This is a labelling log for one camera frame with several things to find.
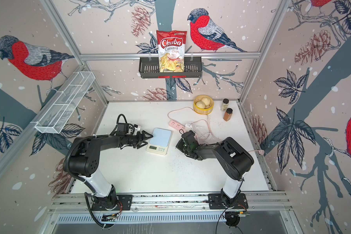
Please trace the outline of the cream blue electronic scale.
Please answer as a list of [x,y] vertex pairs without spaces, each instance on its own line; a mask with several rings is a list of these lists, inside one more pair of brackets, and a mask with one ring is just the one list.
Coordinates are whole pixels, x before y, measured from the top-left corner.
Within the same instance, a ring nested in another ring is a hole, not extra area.
[[172,137],[172,131],[155,128],[152,135],[153,137],[150,139],[146,151],[162,156],[166,155]]

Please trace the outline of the white USB charger adapter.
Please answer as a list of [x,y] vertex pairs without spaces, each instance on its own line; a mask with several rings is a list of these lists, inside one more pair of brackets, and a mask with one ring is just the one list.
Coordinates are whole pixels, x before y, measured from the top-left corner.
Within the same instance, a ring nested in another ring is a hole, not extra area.
[[193,129],[193,124],[192,124],[192,123],[187,123],[187,124],[185,124],[185,129],[186,129],[187,131],[194,131],[194,129]]

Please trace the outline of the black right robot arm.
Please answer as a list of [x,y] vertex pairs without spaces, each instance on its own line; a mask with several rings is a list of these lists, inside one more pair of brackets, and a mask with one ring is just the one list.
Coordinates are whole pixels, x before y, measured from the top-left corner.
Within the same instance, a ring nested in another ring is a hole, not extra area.
[[246,195],[241,192],[241,186],[244,182],[244,175],[254,164],[250,153],[231,137],[214,144],[200,144],[195,138],[195,132],[183,130],[179,132],[181,139],[176,145],[179,151],[186,157],[198,161],[217,160],[227,175],[221,191],[208,195],[210,209],[247,210],[248,203]]

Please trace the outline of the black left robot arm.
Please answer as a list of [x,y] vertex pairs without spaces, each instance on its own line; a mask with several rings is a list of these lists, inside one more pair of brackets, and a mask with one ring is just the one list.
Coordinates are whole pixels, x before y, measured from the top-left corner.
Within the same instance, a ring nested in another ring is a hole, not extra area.
[[100,153],[107,149],[132,147],[140,149],[153,135],[127,121],[116,122],[108,135],[77,137],[63,162],[63,170],[86,185],[91,192],[84,198],[92,220],[103,230],[113,227],[112,221],[131,208],[133,195],[118,195],[113,184],[99,169]]

